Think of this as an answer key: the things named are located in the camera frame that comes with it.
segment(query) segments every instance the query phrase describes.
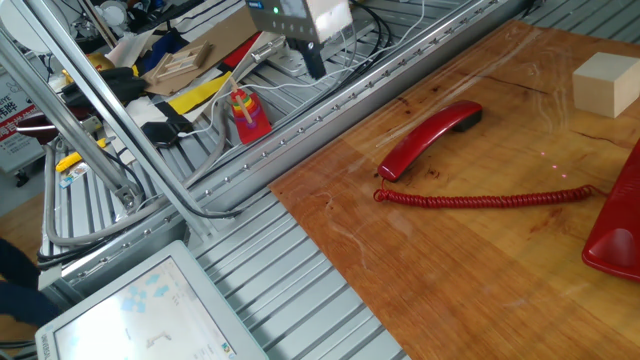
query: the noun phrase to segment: white cable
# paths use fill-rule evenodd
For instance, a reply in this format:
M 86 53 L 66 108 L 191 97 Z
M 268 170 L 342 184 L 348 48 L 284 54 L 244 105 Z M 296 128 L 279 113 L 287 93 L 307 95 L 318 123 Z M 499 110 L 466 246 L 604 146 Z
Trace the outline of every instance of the white cable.
M 376 56 L 378 56 L 379 54 L 381 54 L 381 53 L 383 53 L 385 51 L 389 51 L 391 49 L 395 49 L 395 48 L 397 48 L 399 46 L 402 46 L 404 40 L 407 38 L 407 35 L 409 35 L 409 33 L 411 31 L 413 31 L 413 29 L 415 29 L 416 26 L 418 26 L 422 22 L 422 20 L 424 19 L 424 10 L 425 10 L 425 0 L 422 0 L 422 14 L 420 16 L 420 19 L 418 19 L 418 21 L 415 24 L 413 24 L 413 26 L 410 27 L 409 30 L 407 30 L 407 32 L 402 36 L 402 38 L 400 39 L 400 41 L 398 41 L 397 44 L 391 45 L 391 46 L 389 46 L 387 48 L 380 49 L 378 52 L 376 52 L 376 53 L 374 53 L 372 55 L 369 55 L 369 57 L 364 59 L 361 63 L 355 64 L 355 65 L 351 65 L 349 67 L 345 67 L 345 68 L 343 68 L 341 70 L 336 70 L 336 71 L 334 71 L 332 73 L 329 73 L 329 74 L 323 76 L 320 80 L 318 80 L 318 81 L 316 81 L 314 83 L 311 83 L 311 84 L 293 84 L 293 83 L 291 83 L 291 84 L 282 84 L 282 85 L 278 85 L 278 86 L 260 86 L 260 85 L 247 84 L 247 85 L 239 86 L 238 89 L 249 89 L 249 88 L 252 88 L 252 89 L 261 89 L 261 90 L 278 90 L 278 89 L 282 89 L 284 87 L 294 87 L 294 88 L 310 88 L 310 87 L 314 87 L 314 86 L 320 84 L 321 82 L 325 81 L 330 76 L 333 76 L 333 75 L 336 75 L 336 74 L 339 74 L 339 73 L 342 73 L 342 72 L 345 72 L 345 71 L 353 70 L 353 69 L 357 68 L 358 66 L 360 66 L 361 64 L 363 64 L 363 63 L 375 58 Z M 422 32 L 423 31 L 419 32 L 414 37 L 412 37 L 411 39 L 407 40 L 407 42 L 411 42 L 411 41 L 417 39 L 418 37 L 420 37 L 420 35 L 422 35 Z M 229 96 L 231 94 L 232 94 L 232 92 L 228 92 L 226 94 L 223 94 L 221 96 L 216 97 L 213 100 L 213 103 L 211 104 L 211 122 L 209 123 L 209 126 L 207 126 L 206 128 L 204 128 L 202 130 L 192 131 L 190 133 L 179 133 L 178 136 L 181 137 L 181 138 L 185 138 L 185 137 L 188 137 L 188 136 L 191 136 L 191 135 L 194 135 L 194 134 L 203 133 L 203 132 L 207 132 L 207 131 L 211 130 L 211 128 L 213 126 L 213 117 L 214 117 L 213 111 L 214 111 L 214 109 L 216 107 L 216 104 L 217 104 L 218 100 L 220 100 L 221 98 L 225 98 L 225 97 L 227 97 L 227 96 Z

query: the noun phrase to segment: cardboard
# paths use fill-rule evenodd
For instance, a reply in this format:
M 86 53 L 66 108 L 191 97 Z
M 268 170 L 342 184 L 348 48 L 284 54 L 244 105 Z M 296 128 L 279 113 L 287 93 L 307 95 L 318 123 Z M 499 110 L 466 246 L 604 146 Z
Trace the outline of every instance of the cardboard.
M 249 40 L 257 32 L 258 29 L 256 29 L 253 24 L 248 8 L 246 6 L 242 7 L 240 10 L 219 22 L 211 30 L 207 31 L 182 49 L 182 51 L 185 51 L 197 48 L 207 41 L 209 44 L 213 45 L 209 56 L 202 63 L 200 68 L 171 79 L 159 81 L 155 85 L 150 85 L 145 90 L 153 94 L 165 96 L 172 95 L 176 91 L 188 86 L 198 76 L 207 72 L 211 67 L 219 63 L 222 59 L 227 57 L 227 55 L 231 54 L 236 48 Z M 150 82 L 150 79 L 148 79 L 147 76 L 150 76 L 150 74 L 153 73 L 153 70 L 149 71 L 143 76 L 143 79 Z

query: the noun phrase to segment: wooden board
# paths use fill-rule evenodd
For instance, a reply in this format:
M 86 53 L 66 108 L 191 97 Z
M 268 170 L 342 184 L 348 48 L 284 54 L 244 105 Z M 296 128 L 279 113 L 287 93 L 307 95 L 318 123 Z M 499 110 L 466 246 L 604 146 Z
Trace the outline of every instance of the wooden board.
M 581 261 L 604 197 L 509 210 L 372 199 L 385 155 L 463 99 L 484 119 L 445 134 L 391 189 L 609 191 L 640 136 L 640 101 L 615 120 L 574 108 L 571 75 L 598 51 L 640 57 L 637 45 L 510 22 L 271 185 L 412 359 L 640 358 L 640 284 Z

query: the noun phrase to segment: sticker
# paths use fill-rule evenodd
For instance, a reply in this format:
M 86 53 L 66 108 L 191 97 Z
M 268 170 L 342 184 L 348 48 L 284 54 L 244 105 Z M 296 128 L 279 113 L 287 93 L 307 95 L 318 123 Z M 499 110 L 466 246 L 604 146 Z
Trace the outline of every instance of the sticker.
M 247 5 L 249 5 L 250 8 L 264 10 L 262 1 L 247 1 Z
M 79 162 L 72 166 L 69 168 L 67 175 L 60 179 L 60 187 L 63 189 L 68 188 L 69 185 L 73 184 L 74 181 L 86 174 L 87 171 L 89 171 L 89 166 L 85 162 Z
M 282 10 L 287 16 L 302 19 L 307 17 L 307 10 L 305 10 L 302 0 L 281 0 L 280 4 L 282 4 Z

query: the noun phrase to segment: red telephone base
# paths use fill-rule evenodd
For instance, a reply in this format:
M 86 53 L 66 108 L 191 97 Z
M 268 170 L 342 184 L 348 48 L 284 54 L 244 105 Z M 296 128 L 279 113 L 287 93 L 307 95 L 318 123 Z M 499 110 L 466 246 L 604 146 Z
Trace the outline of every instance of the red telephone base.
M 640 281 L 640 141 L 616 182 L 587 244 L 585 264 L 633 281 Z

